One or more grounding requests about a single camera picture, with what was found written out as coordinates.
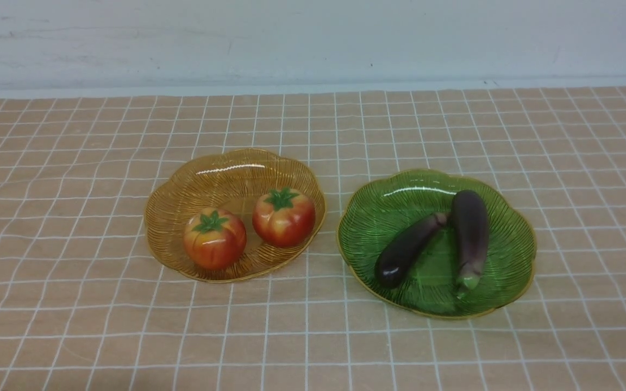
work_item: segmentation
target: artificial eggplant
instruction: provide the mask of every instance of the artificial eggplant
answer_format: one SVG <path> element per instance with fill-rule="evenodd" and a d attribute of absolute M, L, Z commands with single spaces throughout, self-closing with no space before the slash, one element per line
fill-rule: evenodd
<path fill-rule="evenodd" d="M 458 298 L 475 289 L 482 278 L 489 245 L 489 215 L 482 197 L 462 190 L 453 197 L 450 222 L 458 245 Z"/>
<path fill-rule="evenodd" d="M 447 213 L 432 213 L 393 238 L 375 261 L 375 280 L 381 287 L 397 288 L 430 240 L 446 226 Z"/>

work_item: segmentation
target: gold plate rim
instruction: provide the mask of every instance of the gold plate rim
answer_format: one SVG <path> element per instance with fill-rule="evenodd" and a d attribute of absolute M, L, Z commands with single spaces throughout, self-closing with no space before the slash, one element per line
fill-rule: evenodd
<path fill-rule="evenodd" d="M 178 269 L 172 267 L 171 265 L 167 264 L 166 262 L 164 262 L 164 260 L 162 260 L 161 257 L 159 257 L 159 255 L 157 254 L 157 252 L 154 250 L 154 248 L 151 245 L 151 242 L 149 240 L 149 235 L 148 235 L 148 231 L 149 231 L 150 227 L 149 227 L 149 224 L 147 222 L 147 214 L 148 214 L 148 211 L 149 211 L 149 206 L 153 202 L 155 202 L 154 198 L 157 196 L 159 191 L 161 191 L 161 189 L 164 188 L 164 186 L 170 185 L 171 181 L 172 181 L 172 178 L 174 178 L 177 175 L 177 173 L 182 171 L 184 168 L 195 164 L 199 160 L 202 160 L 202 159 L 213 159 L 213 158 L 216 158 L 217 156 L 227 156 L 228 154 L 234 154 L 234 153 L 246 153 L 248 151 L 252 151 L 252 152 L 256 152 L 256 153 L 269 154 L 271 156 L 274 156 L 274 158 L 279 160 L 279 161 L 281 161 L 281 160 L 295 161 L 296 163 L 301 164 L 303 169 L 310 173 L 311 177 L 313 178 L 313 183 L 315 185 L 315 188 L 317 188 L 318 191 L 320 191 L 320 193 L 323 195 L 323 197 L 322 197 L 323 208 L 322 208 L 322 217 L 321 217 L 321 220 L 320 220 L 320 224 L 317 224 L 313 228 L 313 231 L 311 231 L 311 234 L 305 240 L 305 242 L 303 243 L 303 246 L 301 247 L 301 249 L 296 251 L 295 253 L 293 253 L 289 257 L 289 259 L 287 259 L 286 261 L 280 262 L 280 263 L 278 263 L 276 265 L 273 265 L 271 267 L 268 267 L 267 269 L 263 269 L 263 270 L 260 270 L 259 272 L 255 272 L 255 273 L 242 275 L 241 277 L 228 278 L 228 279 L 223 279 L 223 280 L 211 280 L 209 278 L 196 277 L 195 275 L 191 275 L 191 274 L 182 272 L 182 270 L 178 270 Z M 260 277 L 261 275 L 265 275 L 265 274 L 268 274 L 268 273 L 271 273 L 271 272 L 275 272 L 275 270 L 281 269 L 282 267 L 285 267 L 286 265 L 291 263 L 293 260 L 298 258 L 298 256 L 301 255 L 301 253 L 303 253 L 306 249 L 308 249 L 308 246 L 310 245 L 310 243 L 313 242 L 315 237 L 318 235 L 318 232 L 320 231 L 320 229 L 323 228 L 323 225 L 325 224 L 325 218 L 327 217 L 327 215 L 328 215 L 328 200 L 325 197 L 325 192 L 320 187 L 320 183 L 318 182 L 318 177 L 315 175 L 315 173 L 313 172 L 313 170 L 311 170 L 311 168 L 309 166 L 307 166 L 306 164 L 304 164 L 302 161 L 300 161 L 298 159 L 293 159 L 293 158 L 290 158 L 290 157 L 281 156 L 280 154 L 273 153 L 272 151 L 269 151 L 267 149 L 262 149 L 262 148 L 239 148 L 239 149 L 232 149 L 231 151 L 227 151 L 227 152 L 220 153 L 220 154 L 207 154 L 207 155 L 204 155 L 204 156 L 199 156 L 197 158 L 191 159 L 191 160 L 183 163 L 179 168 L 176 169 L 176 171 L 174 171 L 171 174 L 171 176 L 169 176 L 169 178 L 166 181 L 164 181 L 164 183 L 161 186 L 158 186 L 157 188 L 154 189 L 154 191 L 151 192 L 151 194 L 147 198 L 146 206 L 144 206 L 143 220 L 144 220 L 144 226 L 145 226 L 145 237 L 146 237 L 145 240 L 146 240 L 147 246 L 149 247 L 149 251 L 151 252 L 151 254 L 154 257 L 154 259 L 157 260 L 157 262 L 159 262 L 160 264 L 164 265 L 164 267 L 167 267 L 167 268 L 173 270 L 174 272 L 180 273 L 181 275 L 184 275 L 185 277 L 190 278 L 191 280 L 200 281 L 200 282 L 208 282 L 210 284 L 226 284 L 226 283 L 229 283 L 229 282 L 239 282 L 239 281 L 245 281 L 245 280 L 250 280 L 252 278 Z"/>
<path fill-rule="evenodd" d="M 530 273 L 530 278 L 528 279 L 527 284 L 523 287 L 523 289 L 521 290 L 521 292 L 519 292 L 518 294 L 514 295 L 514 297 L 505 302 L 502 305 L 499 305 L 497 307 L 493 307 L 489 310 L 485 310 L 482 312 L 478 312 L 477 314 L 470 314 L 470 315 L 461 315 L 461 316 L 456 316 L 456 317 L 452 317 L 452 316 L 447 316 L 447 315 L 438 315 L 438 314 L 431 314 L 429 312 L 424 312 L 424 311 L 420 311 L 420 310 L 416 310 L 414 308 L 409 308 L 409 307 L 405 307 L 404 305 L 398 304 L 397 302 L 393 302 L 392 300 L 386 299 L 385 297 L 382 297 L 382 295 L 376 293 L 375 291 L 373 291 L 370 287 L 368 287 L 362 280 L 361 278 L 357 275 L 357 273 L 355 272 L 355 270 L 351 267 L 351 265 L 349 264 L 349 260 L 347 259 L 347 257 L 345 256 L 345 251 L 343 251 L 342 249 L 342 245 L 340 243 L 340 225 L 342 223 L 342 221 L 345 219 L 345 215 L 347 214 L 347 210 L 348 210 L 348 206 L 349 204 L 352 202 L 352 200 L 354 199 L 354 196 L 363 188 L 365 188 L 366 186 L 370 186 L 374 183 L 378 183 L 381 181 L 388 181 L 388 180 L 392 180 L 393 178 L 395 178 L 396 176 L 402 175 L 404 173 L 410 173 L 413 171 L 421 171 L 423 173 L 428 173 L 428 174 L 436 174 L 436 175 L 444 175 L 447 176 L 448 178 L 460 178 L 463 180 L 472 180 L 472 181 L 476 181 L 479 182 L 481 185 L 487 186 L 488 188 L 491 188 L 492 190 L 494 190 L 494 192 L 496 192 L 497 194 L 499 194 L 501 196 L 501 198 L 504 200 L 504 202 L 506 203 L 507 207 L 510 208 L 511 210 L 513 210 L 514 212 L 517 213 L 517 215 L 519 215 L 526 223 L 526 226 L 529 228 L 531 235 L 533 237 L 533 244 L 534 244 L 534 252 L 533 252 L 533 257 L 531 258 L 530 262 L 531 262 L 531 273 Z M 386 176 L 385 178 L 380 178 L 377 180 L 372 180 L 369 181 L 368 183 L 366 183 L 363 186 L 360 186 L 360 188 L 358 188 L 354 193 L 352 193 L 352 196 L 349 199 L 349 202 L 347 203 L 347 207 L 345 207 L 345 210 L 343 211 L 343 213 L 340 216 L 340 221 L 338 221 L 337 223 L 337 231 L 335 233 L 335 240 L 337 242 L 337 250 L 340 252 L 340 255 L 342 257 L 342 259 L 345 261 L 345 264 L 347 265 L 347 269 L 349 269 L 349 271 L 351 272 L 352 276 L 357 280 L 358 283 L 360 283 L 367 291 L 371 292 L 376 298 L 386 302 L 387 304 L 393 305 L 394 307 L 398 307 L 401 308 L 405 311 L 408 312 L 412 312 L 414 314 L 418 314 L 418 315 L 422 315 L 423 317 L 428 317 L 428 318 L 432 318 L 432 319 L 440 319 L 440 320 L 450 320 L 450 321 L 459 321 L 459 320 L 465 320 L 465 319 L 474 319 L 477 317 L 482 317 L 484 315 L 490 314 L 502 307 L 506 307 L 509 304 L 512 304 L 512 302 L 515 302 L 516 300 L 520 299 L 521 297 L 523 297 L 523 295 L 528 292 L 528 290 L 530 289 L 530 287 L 533 284 L 533 281 L 535 279 L 535 269 L 536 269 L 536 263 L 535 263 L 535 259 L 537 256 L 537 236 L 535 233 L 535 230 L 533 228 L 533 226 L 531 225 L 530 221 L 528 221 L 528 219 L 523 215 L 523 213 L 521 213 L 519 210 L 517 210 L 516 208 L 512 207 L 511 204 L 509 204 L 509 201 L 504 198 L 504 196 L 502 196 L 502 194 L 497 191 L 494 187 L 488 185 L 487 183 L 484 183 L 480 180 L 477 180 L 475 178 L 472 178 L 471 176 L 466 176 L 466 175 L 451 175 L 449 173 L 445 173 L 443 171 L 440 170 L 434 170 L 432 168 L 410 168 L 408 170 L 403 170 L 403 171 L 398 171 L 397 173 L 393 174 L 393 175 L 389 175 Z"/>

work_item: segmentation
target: baseboard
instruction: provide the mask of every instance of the baseboard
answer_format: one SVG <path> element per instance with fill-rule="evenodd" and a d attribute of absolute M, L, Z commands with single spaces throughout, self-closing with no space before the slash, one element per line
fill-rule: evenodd
<path fill-rule="evenodd" d="M 121 96 L 233 96 L 234 94 L 289 94 L 355 91 L 439 91 L 449 89 L 527 89 L 527 87 L 626 86 L 626 76 L 552 77 L 541 79 L 489 79 L 472 81 L 402 81 L 348 84 L 201 85 L 165 87 L 109 87 L 108 89 L 0 90 L 4 99 Z"/>

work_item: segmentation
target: green glass plate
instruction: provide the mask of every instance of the green glass plate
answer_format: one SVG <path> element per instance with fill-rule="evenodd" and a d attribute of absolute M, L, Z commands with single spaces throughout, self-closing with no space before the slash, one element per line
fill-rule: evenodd
<path fill-rule="evenodd" d="M 490 218 L 490 241 L 483 277 L 457 299 L 457 249 L 454 228 L 432 239 L 403 284 L 385 289 L 373 274 L 375 261 L 395 235 L 435 211 L 450 211 L 460 190 L 479 193 Z M 337 228 L 337 245 L 353 275 L 390 304 L 428 317 L 464 319 L 488 314 L 528 290 L 537 251 L 528 221 L 489 185 L 466 176 L 415 169 L 372 181 L 357 190 Z"/>

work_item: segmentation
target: tomato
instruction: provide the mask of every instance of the tomato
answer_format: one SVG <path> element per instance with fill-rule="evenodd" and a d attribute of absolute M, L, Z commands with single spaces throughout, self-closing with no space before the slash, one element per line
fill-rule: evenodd
<path fill-rule="evenodd" d="M 255 202 L 253 228 L 264 242 L 294 247 L 303 242 L 315 225 L 315 205 L 295 188 L 272 189 Z"/>
<path fill-rule="evenodd" d="M 183 243 L 187 254 L 199 267 L 226 269 L 243 255 L 246 226 L 227 210 L 207 207 L 189 220 Z"/>

